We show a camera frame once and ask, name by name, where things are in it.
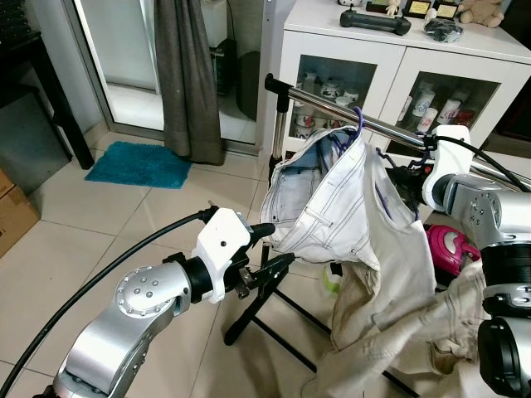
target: game controller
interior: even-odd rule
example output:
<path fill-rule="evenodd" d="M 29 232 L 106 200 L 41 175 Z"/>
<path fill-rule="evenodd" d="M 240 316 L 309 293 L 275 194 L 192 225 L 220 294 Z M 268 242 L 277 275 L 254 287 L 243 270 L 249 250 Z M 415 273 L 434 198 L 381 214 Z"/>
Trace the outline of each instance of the game controller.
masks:
<path fill-rule="evenodd" d="M 404 17 L 379 17 L 375 15 L 358 14 L 352 9 L 341 13 L 339 25 L 342 27 L 362 27 L 377 31 L 393 32 L 403 36 L 409 32 L 412 24 Z"/>

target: black table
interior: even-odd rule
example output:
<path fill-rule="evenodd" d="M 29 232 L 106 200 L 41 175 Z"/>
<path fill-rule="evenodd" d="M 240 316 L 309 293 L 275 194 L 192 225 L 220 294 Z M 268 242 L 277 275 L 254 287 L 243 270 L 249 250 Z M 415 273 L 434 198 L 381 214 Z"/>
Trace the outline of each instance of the black table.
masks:
<path fill-rule="evenodd" d="M 91 168 L 94 159 L 53 69 L 40 32 L 33 32 L 23 41 L 0 46 L 0 73 L 25 61 L 32 63 L 46 97 L 50 100 L 54 109 L 53 122 L 63 128 L 81 167 L 85 170 Z"/>

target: black cable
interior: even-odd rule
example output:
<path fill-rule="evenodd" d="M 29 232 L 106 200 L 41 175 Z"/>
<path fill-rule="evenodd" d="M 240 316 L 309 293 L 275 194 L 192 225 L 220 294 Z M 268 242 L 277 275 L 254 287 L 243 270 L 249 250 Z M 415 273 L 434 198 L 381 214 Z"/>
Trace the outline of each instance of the black cable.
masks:
<path fill-rule="evenodd" d="M 72 297 L 70 297 L 70 299 L 66 303 L 63 304 L 61 308 L 59 308 L 56 313 L 54 313 L 53 317 L 50 318 L 46 325 L 44 325 L 44 328 L 41 329 L 41 331 L 35 336 L 30 345 L 26 348 L 26 351 L 24 351 L 22 356 L 19 358 L 19 360 L 11 370 L 11 373 L 9 373 L 9 376 L 7 377 L 6 381 L 3 383 L 2 389 L 0 390 L 0 398 L 7 397 L 7 393 L 9 392 L 9 389 L 11 388 L 12 384 L 17 379 L 18 374 L 20 373 L 26 362 L 30 359 L 33 352 L 39 347 L 42 340 L 44 340 L 44 337 L 46 337 L 46 335 L 59 321 L 59 319 L 61 319 L 61 317 L 65 315 L 66 311 L 68 311 L 79 299 L 81 299 L 81 297 L 83 297 L 90 289 L 92 289 L 98 282 L 100 282 L 107 274 L 109 274 L 113 269 L 115 269 L 124 261 L 126 261 L 131 255 L 145 247 L 147 244 L 158 239 L 160 236 L 165 235 L 168 232 L 173 231 L 176 228 L 179 228 L 180 226 L 183 226 L 193 220 L 201 219 L 207 222 L 209 220 L 209 217 L 212 217 L 212 212 L 215 212 L 216 210 L 217 208 L 213 206 L 206 211 L 200 211 L 188 217 L 184 217 L 179 221 L 175 221 L 169 226 L 165 226 L 162 230 L 158 230 L 157 232 L 148 236 L 144 240 L 141 240 L 139 243 L 125 251 L 120 257 L 118 257 L 116 260 L 114 260 L 112 263 L 102 269 L 94 278 L 84 284 L 81 289 L 79 289 Z"/>
<path fill-rule="evenodd" d="M 460 145 L 463 148 L 467 148 L 469 151 L 475 153 L 480 158 L 483 158 L 488 164 L 490 164 L 492 167 L 495 167 L 499 172 L 504 174 L 516 187 L 520 189 L 522 192 L 531 192 L 529 188 L 527 188 L 511 171 L 507 170 L 505 167 L 503 167 L 501 164 L 496 162 L 493 158 L 491 158 L 489 155 L 484 153 L 482 150 L 473 147 L 469 143 L 465 143 L 463 141 L 460 141 L 459 139 L 451 138 L 451 137 L 444 137 L 444 136 L 435 136 L 434 141 L 448 141 L 449 143 L 455 143 L 457 145 Z"/>
<path fill-rule="evenodd" d="M 232 16 L 231 2 L 229 2 L 229 0 L 227 0 L 227 4 L 229 5 L 229 12 L 231 13 L 232 40 L 236 41 L 236 31 L 234 30 L 234 17 Z"/>

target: glass cabinet door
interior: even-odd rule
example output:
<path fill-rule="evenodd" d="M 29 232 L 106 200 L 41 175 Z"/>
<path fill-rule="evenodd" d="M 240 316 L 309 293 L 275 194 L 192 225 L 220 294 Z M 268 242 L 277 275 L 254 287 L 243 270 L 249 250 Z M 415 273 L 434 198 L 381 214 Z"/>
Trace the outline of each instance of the glass cabinet door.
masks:
<path fill-rule="evenodd" d="M 320 56 L 300 57 L 297 88 L 352 109 L 363 107 L 376 65 Z M 295 101 L 290 137 L 307 139 L 317 128 L 335 129 L 346 122 Z"/>
<path fill-rule="evenodd" d="M 303 32 L 284 32 L 280 79 L 346 108 L 358 106 L 377 118 L 406 47 Z M 284 150 L 297 151 L 317 128 L 345 125 L 343 120 L 290 101 Z M 364 130 L 363 138 L 369 140 Z"/>
<path fill-rule="evenodd" d="M 379 118 L 419 134 L 441 124 L 464 125 L 479 148 L 529 75 L 529 66 L 515 62 L 407 48 Z M 418 154 L 377 134 L 371 143 L 390 153 Z"/>

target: pink object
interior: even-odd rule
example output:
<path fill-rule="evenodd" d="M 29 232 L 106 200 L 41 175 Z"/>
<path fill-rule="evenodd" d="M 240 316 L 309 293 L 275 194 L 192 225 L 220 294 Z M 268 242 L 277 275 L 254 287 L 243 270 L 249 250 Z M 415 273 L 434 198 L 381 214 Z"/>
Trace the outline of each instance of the pink object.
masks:
<path fill-rule="evenodd" d="M 459 275 L 465 255 L 473 261 L 480 259 L 480 251 L 466 242 L 466 235 L 449 226 L 430 226 L 426 232 L 435 267 L 452 275 Z"/>

